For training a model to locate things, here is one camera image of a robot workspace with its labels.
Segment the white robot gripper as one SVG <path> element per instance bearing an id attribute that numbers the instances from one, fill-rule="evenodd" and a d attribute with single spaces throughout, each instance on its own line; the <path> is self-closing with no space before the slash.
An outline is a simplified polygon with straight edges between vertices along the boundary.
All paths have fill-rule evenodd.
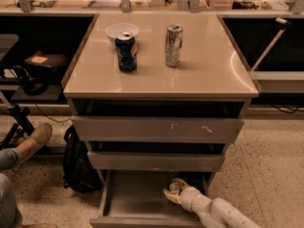
<path id="1" fill-rule="evenodd" d="M 181 193 L 178 191 L 163 190 L 165 197 L 173 203 L 180 204 L 185 210 L 193 213 L 209 213 L 212 200 L 204 196 L 195 187 L 188 187 L 188 183 L 182 179 L 172 179 L 180 184 Z"/>

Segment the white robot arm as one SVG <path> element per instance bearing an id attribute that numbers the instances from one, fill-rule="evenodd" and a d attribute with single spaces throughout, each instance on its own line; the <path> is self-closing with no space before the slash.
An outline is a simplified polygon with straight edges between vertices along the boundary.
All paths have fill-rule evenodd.
<path id="1" fill-rule="evenodd" d="M 206 228 L 261 228 L 225 199 L 210 199 L 182 179 L 172 179 L 166 198 L 196 214 Z"/>

